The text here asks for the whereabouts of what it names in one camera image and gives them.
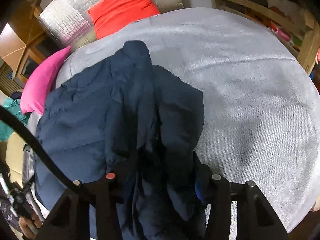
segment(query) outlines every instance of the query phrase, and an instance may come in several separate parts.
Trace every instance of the pillow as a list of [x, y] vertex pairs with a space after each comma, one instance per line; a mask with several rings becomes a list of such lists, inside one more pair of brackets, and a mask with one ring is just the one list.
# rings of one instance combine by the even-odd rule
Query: pillow
[[21, 95], [20, 107], [23, 114], [33, 111], [43, 114], [45, 99], [70, 49], [71, 46], [68, 46], [54, 53], [31, 74]]
[[160, 14], [152, 0], [102, 0], [88, 13], [97, 39], [113, 34], [134, 21]]

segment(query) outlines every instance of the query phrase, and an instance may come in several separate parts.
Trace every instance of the black cable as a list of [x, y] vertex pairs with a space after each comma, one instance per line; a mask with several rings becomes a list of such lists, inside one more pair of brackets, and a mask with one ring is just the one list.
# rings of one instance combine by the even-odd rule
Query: black cable
[[71, 189], [74, 193], [81, 195], [87, 199], [87, 192], [84, 187], [77, 187], [68, 179], [66, 175], [54, 164], [49, 155], [42, 148], [38, 140], [29, 132], [29, 130], [20, 121], [15, 118], [9, 111], [0, 106], [0, 120], [15, 130], [25, 142], [30, 145], [33, 151], [38, 155], [39, 159], [45, 166], [57, 177], [66, 187]]

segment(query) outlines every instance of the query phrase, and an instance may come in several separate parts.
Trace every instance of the silver foil sheet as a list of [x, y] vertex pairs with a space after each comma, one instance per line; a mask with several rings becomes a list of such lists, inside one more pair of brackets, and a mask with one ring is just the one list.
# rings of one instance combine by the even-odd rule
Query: silver foil sheet
[[[73, 49], [96, 40], [88, 9], [101, 0], [53, 0], [39, 20], [64, 46]], [[182, 9], [181, 0], [152, 0], [161, 13]]]

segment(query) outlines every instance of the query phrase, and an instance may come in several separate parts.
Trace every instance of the pink pillow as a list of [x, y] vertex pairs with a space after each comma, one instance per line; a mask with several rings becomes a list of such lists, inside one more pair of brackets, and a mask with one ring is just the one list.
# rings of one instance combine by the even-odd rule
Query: pink pillow
[[42, 62], [29, 77], [21, 96], [21, 112], [43, 114], [44, 102], [71, 46], [59, 50]]

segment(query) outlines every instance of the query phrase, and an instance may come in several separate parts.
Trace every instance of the silver screw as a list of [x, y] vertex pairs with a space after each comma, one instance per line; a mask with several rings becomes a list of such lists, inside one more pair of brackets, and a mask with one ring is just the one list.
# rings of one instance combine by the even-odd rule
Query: silver screw
[[80, 186], [80, 181], [79, 180], [74, 180], [73, 184], [75, 184], [76, 186]]
[[249, 187], [254, 187], [256, 185], [256, 183], [253, 180], [248, 180], [247, 184]]
[[213, 174], [212, 175], [212, 179], [214, 180], [220, 180], [221, 179], [221, 176], [219, 174]]

